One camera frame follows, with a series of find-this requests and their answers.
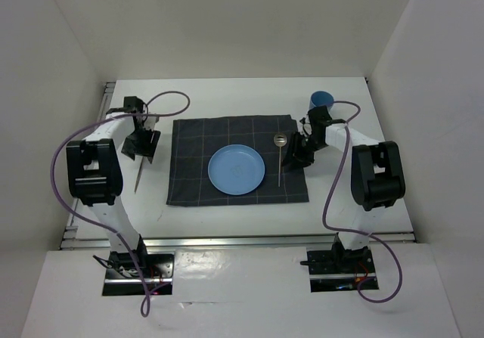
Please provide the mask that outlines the silver fork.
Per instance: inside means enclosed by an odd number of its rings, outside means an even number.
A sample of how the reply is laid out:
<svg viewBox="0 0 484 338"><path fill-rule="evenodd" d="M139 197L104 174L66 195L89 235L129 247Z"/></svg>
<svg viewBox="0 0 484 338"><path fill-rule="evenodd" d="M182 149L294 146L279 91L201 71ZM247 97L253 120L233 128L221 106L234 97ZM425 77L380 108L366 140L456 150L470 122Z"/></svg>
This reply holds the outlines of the silver fork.
<svg viewBox="0 0 484 338"><path fill-rule="evenodd" d="M144 161L145 161L145 158L141 157L141 161L140 161L140 164L139 164L139 167L138 167L138 172L137 172L136 180L135 180L134 194L136 194L137 190L138 190L138 186L139 186L139 183L140 183L140 180L141 180L141 174L143 172Z"/></svg>

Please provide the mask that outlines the blue plastic plate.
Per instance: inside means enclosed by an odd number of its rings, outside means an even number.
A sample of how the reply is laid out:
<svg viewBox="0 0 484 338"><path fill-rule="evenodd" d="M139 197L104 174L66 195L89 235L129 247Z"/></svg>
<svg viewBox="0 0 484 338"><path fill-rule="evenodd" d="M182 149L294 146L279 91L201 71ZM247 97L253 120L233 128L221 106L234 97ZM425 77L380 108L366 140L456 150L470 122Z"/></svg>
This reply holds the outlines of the blue plastic plate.
<svg viewBox="0 0 484 338"><path fill-rule="evenodd" d="M258 188L265 177L265 163L253 148L231 144L210 158L207 172L212 185L224 194L241 196Z"/></svg>

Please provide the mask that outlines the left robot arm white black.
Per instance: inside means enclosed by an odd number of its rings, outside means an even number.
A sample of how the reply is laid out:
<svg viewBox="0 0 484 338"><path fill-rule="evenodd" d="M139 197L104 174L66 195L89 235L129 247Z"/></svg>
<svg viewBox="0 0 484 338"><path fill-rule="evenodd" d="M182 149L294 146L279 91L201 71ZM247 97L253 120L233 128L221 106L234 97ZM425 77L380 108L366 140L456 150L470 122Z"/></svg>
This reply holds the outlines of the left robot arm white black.
<svg viewBox="0 0 484 338"><path fill-rule="evenodd" d="M66 146L69 189L73 197L93 212L110 241L107 267L126 270L133 277L147 273L150 258L141 235L133 228L120 195L123 174L118 154L131 160L152 162L160 138L155 122L144 115L147 105L135 96L124 98L123 107L108 111L116 119L96 128L80 141Z"/></svg>

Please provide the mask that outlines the silver spoon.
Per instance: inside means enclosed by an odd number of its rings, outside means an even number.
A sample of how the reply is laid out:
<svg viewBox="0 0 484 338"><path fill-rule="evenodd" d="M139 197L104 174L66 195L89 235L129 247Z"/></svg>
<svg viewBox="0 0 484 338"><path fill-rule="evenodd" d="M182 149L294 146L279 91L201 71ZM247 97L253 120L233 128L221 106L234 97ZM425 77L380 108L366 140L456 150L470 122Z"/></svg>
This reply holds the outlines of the silver spoon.
<svg viewBox="0 0 484 338"><path fill-rule="evenodd" d="M281 173L282 173L282 148L287 144L287 136L279 132L274 138L273 142L278 148L278 187L281 186Z"/></svg>

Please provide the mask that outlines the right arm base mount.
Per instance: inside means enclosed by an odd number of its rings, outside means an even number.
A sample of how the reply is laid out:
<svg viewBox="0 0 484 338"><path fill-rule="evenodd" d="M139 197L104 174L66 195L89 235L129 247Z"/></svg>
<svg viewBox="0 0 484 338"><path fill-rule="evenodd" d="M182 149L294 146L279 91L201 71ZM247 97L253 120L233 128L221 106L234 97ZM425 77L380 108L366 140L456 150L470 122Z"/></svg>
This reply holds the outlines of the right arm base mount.
<svg viewBox="0 0 484 338"><path fill-rule="evenodd" d="M378 290L373 256L368 247L345 250L335 240L329 250L307 250L306 259L299 263L307 268L312 293Z"/></svg>

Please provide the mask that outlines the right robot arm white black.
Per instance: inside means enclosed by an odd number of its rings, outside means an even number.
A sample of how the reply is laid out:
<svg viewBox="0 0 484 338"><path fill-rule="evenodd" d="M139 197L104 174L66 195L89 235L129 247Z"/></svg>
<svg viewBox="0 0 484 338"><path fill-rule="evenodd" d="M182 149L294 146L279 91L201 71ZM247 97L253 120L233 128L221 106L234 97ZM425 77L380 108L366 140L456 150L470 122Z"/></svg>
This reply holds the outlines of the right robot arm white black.
<svg viewBox="0 0 484 338"><path fill-rule="evenodd" d="M337 271L348 271L365 259L368 242L385 209L405 195L405 179L399 147L394 141L378 141L351 129L349 121L331 117L327 106L313 107L307 117L311 132L294 132L281 165L303 169L315 161L315 152L334 147L343 155L324 202L321 221L336 233L330 263ZM351 160L350 191L359 206L350 228L327 223L327 214L347 159Z"/></svg>

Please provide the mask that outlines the dark grey checked cloth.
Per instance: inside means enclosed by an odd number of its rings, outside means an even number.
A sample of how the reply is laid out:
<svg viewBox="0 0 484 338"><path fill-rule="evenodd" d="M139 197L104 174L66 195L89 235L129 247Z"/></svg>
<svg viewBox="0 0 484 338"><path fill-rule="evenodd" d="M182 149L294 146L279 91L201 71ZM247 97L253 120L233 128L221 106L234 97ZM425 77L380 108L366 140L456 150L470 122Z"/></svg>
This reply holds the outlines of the dark grey checked cloth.
<svg viewBox="0 0 484 338"><path fill-rule="evenodd" d="M170 206L243 206L258 204L308 203L304 171L278 169L278 147L273 137L297 130L289 115L224 116L177 119L172 127L169 190ZM232 144L251 147L265 165L262 183L241 196L230 196L213 186L208 165L213 154Z"/></svg>

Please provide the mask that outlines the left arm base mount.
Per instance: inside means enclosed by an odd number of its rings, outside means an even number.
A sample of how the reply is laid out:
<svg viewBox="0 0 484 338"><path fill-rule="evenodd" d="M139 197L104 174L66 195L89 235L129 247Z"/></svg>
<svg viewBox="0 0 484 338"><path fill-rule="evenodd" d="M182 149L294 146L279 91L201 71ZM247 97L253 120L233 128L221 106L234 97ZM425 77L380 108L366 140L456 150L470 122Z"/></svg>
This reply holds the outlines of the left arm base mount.
<svg viewBox="0 0 484 338"><path fill-rule="evenodd" d="M114 255L108 259L92 256L105 269L102 296L143 296L144 288L140 274L127 259L125 265L118 264ZM151 295L172 295L173 273L175 270L174 253L154 253L146 255L140 269Z"/></svg>

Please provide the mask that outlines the blue plastic cup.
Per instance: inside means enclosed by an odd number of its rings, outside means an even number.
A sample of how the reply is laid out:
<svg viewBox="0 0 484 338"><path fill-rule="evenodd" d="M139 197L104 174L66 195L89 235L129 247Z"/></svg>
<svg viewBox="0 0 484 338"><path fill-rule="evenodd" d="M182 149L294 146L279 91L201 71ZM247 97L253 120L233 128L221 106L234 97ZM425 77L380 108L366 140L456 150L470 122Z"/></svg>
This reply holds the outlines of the blue plastic cup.
<svg viewBox="0 0 484 338"><path fill-rule="evenodd" d="M334 105L334 97L327 91L315 91L309 99L309 110L316 107L326 107L328 111Z"/></svg>

